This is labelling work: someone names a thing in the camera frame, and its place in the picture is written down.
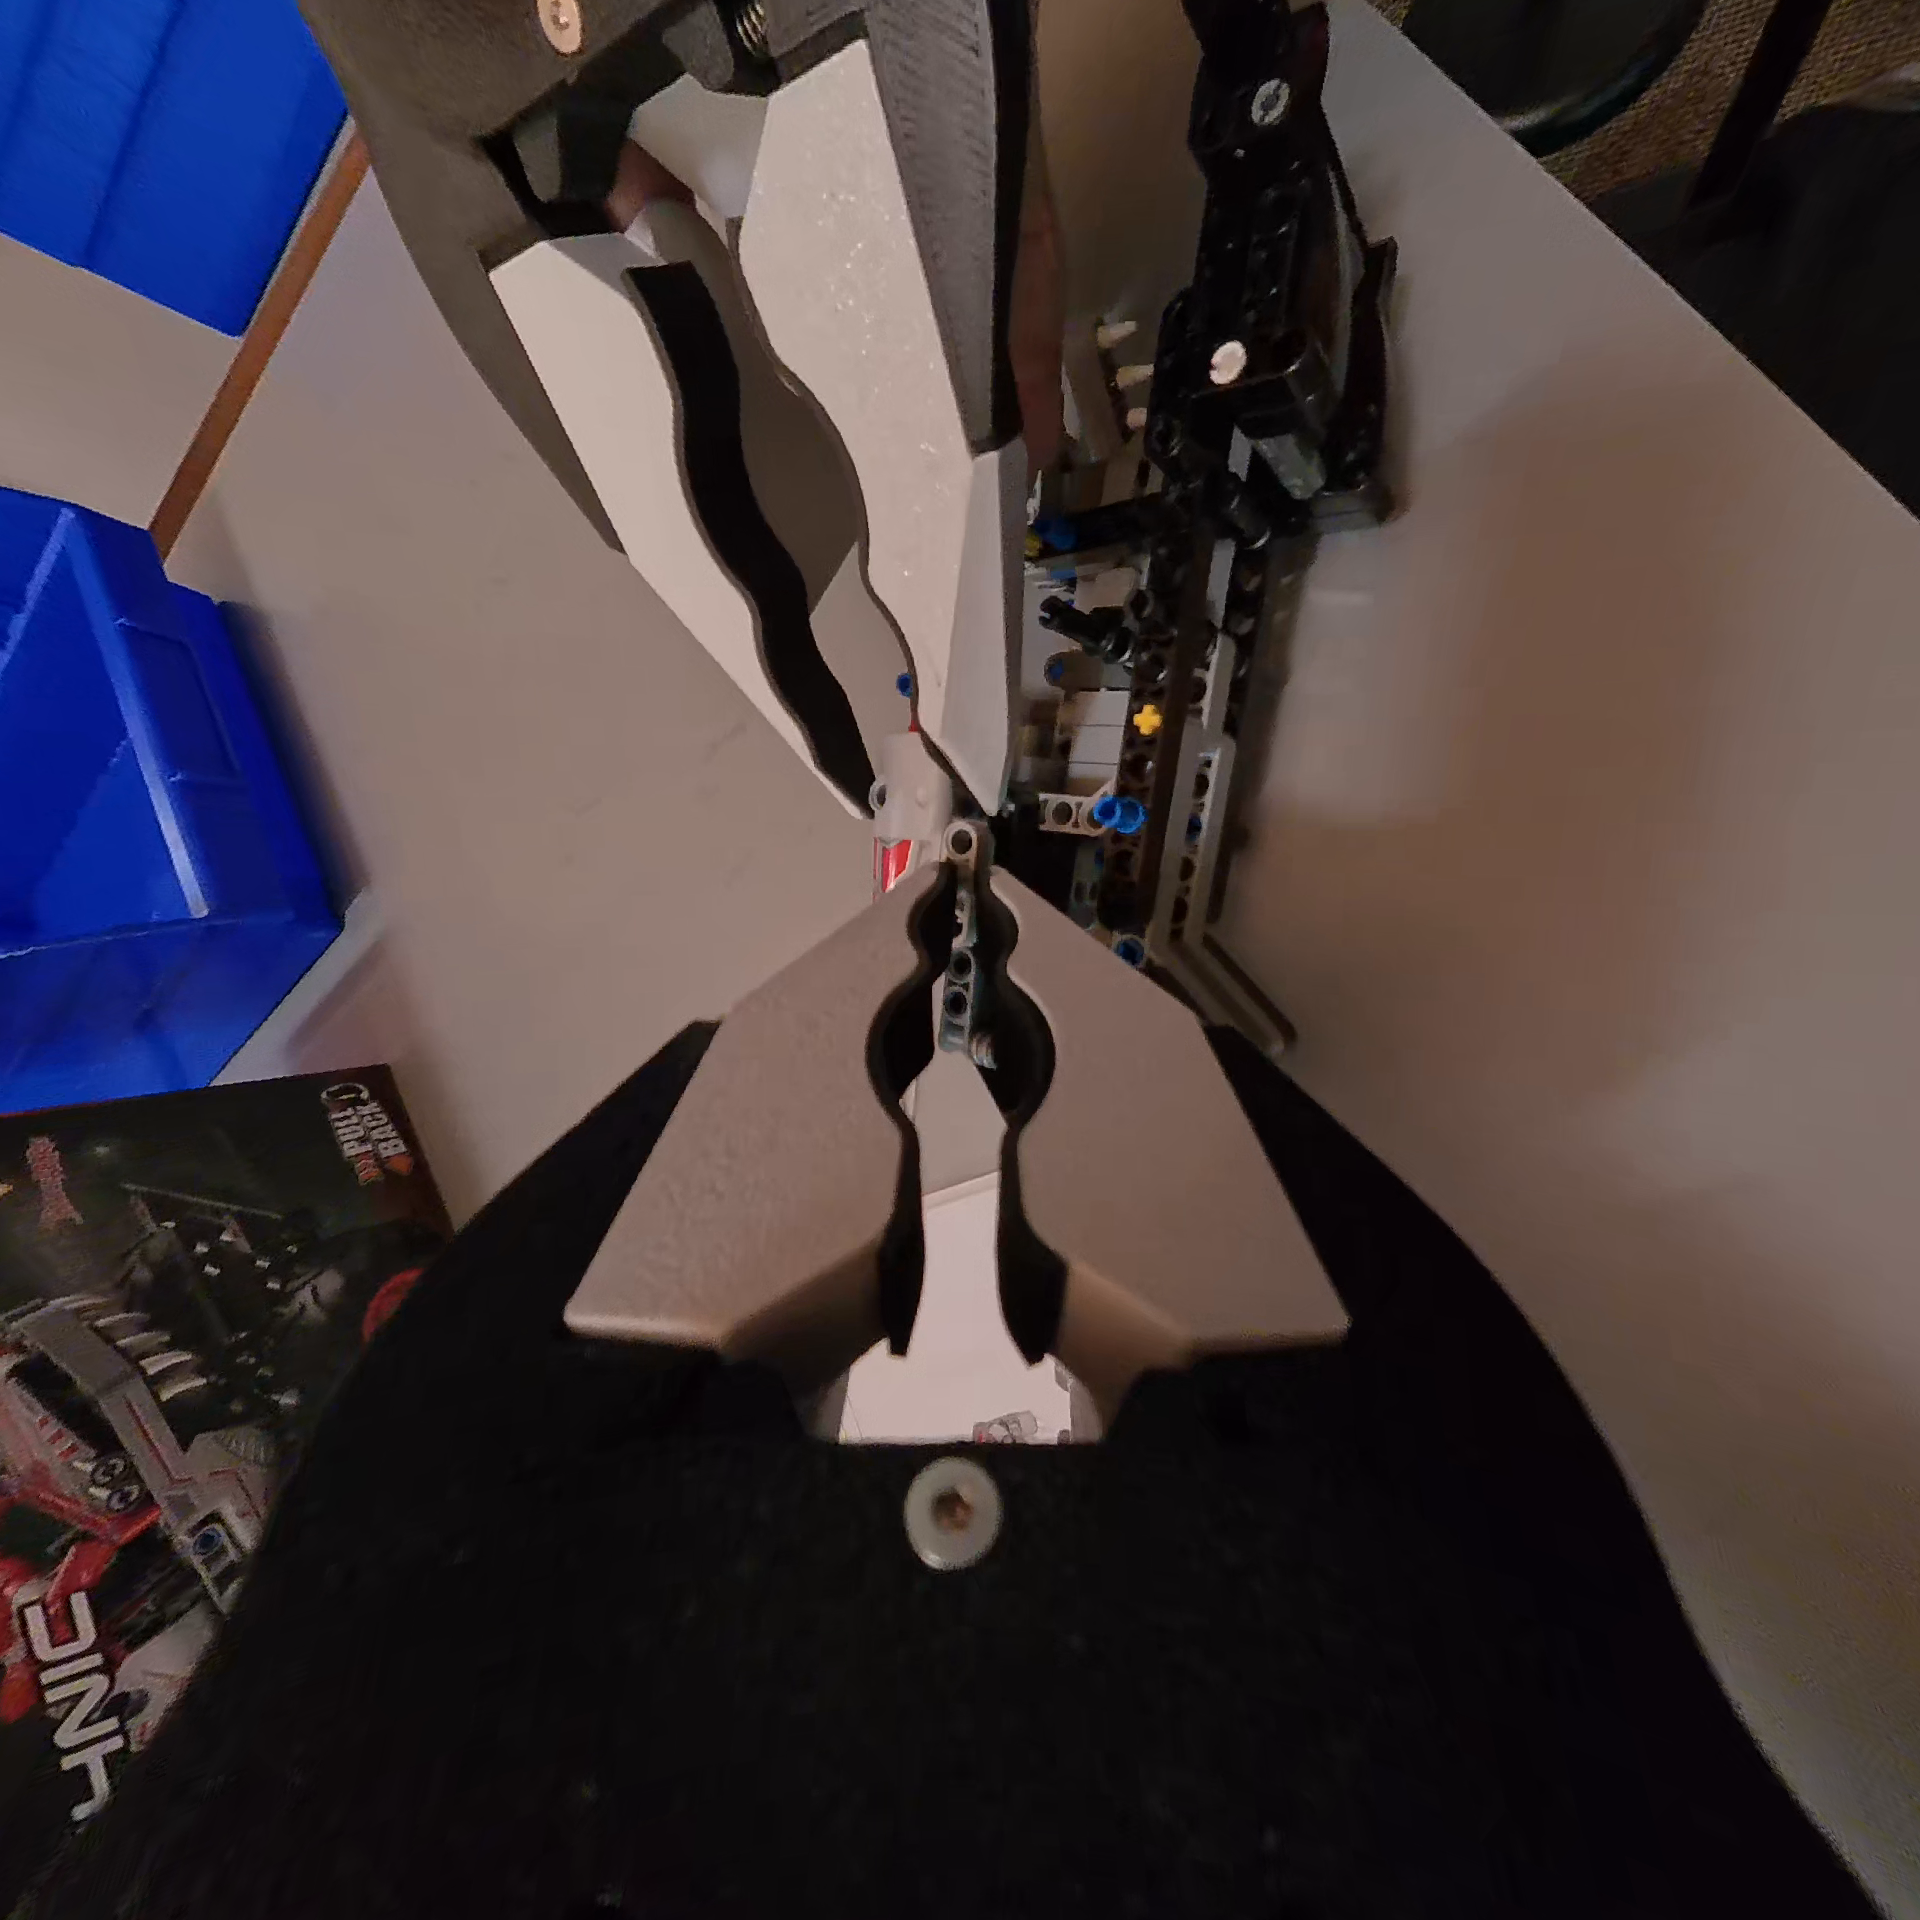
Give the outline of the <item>building instruction booklet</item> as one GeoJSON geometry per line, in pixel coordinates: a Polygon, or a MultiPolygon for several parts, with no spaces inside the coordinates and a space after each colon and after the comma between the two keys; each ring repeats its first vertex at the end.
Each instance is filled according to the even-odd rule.
{"type": "Polygon", "coordinates": [[[862,1356],[847,1379],[843,1443],[1021,1443],[1089,1439],[1098,1422],[1056,1359],[1012,1348],[862,1356]]]}

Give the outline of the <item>pale desk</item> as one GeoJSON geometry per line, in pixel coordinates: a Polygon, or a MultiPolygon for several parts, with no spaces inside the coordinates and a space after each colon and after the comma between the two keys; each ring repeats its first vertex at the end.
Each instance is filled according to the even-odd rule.
{"type": "MultiPolygon", "coordinates": [[[[1596,1413],[1757,1736],[1916,1915],[1916,520],[1392,24],[1401,510],[1311,565],[1229,951],[1596,1413]]],[[[354,195],[174,554],[378,944],[233,1066],[397,1068],[464,1215],[869,899],[354,195]]]]}

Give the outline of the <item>grey toy panel red sticker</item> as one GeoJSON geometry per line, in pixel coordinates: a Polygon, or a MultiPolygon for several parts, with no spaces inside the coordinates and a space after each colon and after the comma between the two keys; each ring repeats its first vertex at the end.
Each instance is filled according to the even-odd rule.
{"type": "Polygon", "coordinates": [[[957,787],[948,768],[916,728],[889,733],[877,751],[871,787],[875,815],[875,899],[912,872],[948,857],[957,787]]]}

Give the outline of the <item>technic instruction booklet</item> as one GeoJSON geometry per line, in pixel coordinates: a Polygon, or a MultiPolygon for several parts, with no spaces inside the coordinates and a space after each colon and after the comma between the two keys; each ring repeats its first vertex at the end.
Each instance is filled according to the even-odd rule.
{"type": "Polygon", "coordinates": [[[4,1908],[159,1733],[453,1233],[386,1066],[4,1116],[4,1908]]]}

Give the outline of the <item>black furniture leg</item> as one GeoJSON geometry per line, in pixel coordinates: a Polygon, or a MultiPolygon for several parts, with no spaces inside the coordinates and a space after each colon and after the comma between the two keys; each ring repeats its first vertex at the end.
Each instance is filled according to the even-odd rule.
{"type": "Polygon", "coordinates": [[[1771,7],[1734,98],[1692,178],[1684,214],[1717,208],[1738,190],[1832,7],[1832,1],[1777,1],[1771,7]]]}

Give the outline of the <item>blue plastic bin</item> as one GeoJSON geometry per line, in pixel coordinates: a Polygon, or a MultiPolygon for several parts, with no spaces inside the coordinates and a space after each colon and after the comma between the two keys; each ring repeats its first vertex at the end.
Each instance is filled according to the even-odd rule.
{"type": "Polygon", "coordinates": [[[3,492],[3,1109],[213,1083],[345,929],[243,610],[3,492]]]}
{"type": "Polygon", "coordinates": [[[6,1],[3,231],[247,331],[348,119],[292,1],[6,1]]]}

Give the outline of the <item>black grey toy vehicle chassis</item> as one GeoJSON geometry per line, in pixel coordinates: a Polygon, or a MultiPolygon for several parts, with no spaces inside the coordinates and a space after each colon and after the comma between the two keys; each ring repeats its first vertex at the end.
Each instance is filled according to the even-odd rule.
{"type": "Polygon", "coordinates": [[[1325,108],[1327,4],[1186,4],[1188,282],[1152,351],[1081,324],[1071,462],[1027,531],[1008,864],[1069,920],[1272,1057],[1294,1032],[1221,923],[1325,535],[1385,475],[1399,247],[1370,237],[1325,108]]]}

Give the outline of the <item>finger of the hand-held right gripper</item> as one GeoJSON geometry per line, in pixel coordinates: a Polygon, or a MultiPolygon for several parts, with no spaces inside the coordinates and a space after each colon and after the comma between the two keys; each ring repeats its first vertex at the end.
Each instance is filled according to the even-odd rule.
{"type": "Polygon", "coordinates": [[[890,618],[852,467],[744,282],[709,223],[546,237],[491,271],[626,560],[866,821],[890,618]]]}
{"type": "Polygon", "coordinates": [[[780,368],[851,460],[929,743],[1007,800],[1030,492],[1010,358],[1028,35],[775,35],[735,235],[780,368]]]}

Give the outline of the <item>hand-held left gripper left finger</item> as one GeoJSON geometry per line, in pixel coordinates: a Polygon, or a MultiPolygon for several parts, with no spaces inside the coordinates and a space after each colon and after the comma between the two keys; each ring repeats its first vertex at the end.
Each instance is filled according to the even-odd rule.
{"type": "Polygon", "coordinates": [[[907,1352],[927,1263],[910,1091],[937,1054],[954,897],[948,868],[921,868],[733,1007],[569,1332],[707,1349],[793,1390],[907,1352]]]}

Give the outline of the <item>person's right hand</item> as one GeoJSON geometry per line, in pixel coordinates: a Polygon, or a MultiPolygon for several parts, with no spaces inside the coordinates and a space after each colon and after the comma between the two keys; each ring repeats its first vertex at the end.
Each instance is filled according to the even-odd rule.
{"type": "Polygon", "coordinates": [[[1021,401],[1027,475],[1038,479],[1064,447],[1064,262],[1040,93],[1040,4],[1027,4],[1028,100],[1021,235],[1007,345],[1021,401]]]}

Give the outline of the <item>grey perforated toy beam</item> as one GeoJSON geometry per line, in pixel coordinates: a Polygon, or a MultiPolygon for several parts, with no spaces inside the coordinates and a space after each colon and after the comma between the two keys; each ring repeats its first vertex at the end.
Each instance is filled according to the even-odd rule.
{"type": "Polygon", "coordinates": [[[994,891],[997,842],[988,821],[952,819],[944,830],[940,859],[954,882],[954,897],[952,937],[934,998],[934,1047],[992,1075],[998,1072],[998,972],[1004,939],[994,891]]]}

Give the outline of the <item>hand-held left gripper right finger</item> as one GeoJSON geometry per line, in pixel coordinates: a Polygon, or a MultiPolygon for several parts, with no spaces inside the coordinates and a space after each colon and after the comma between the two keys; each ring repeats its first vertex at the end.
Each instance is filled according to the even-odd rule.
{"type": "Polygon", "coordinates": [[[1085,1390],[1329,1345],[1329,1269],[1188,1006],[1019,875],[978,901],[1007,1332],[1085,1390]]]}

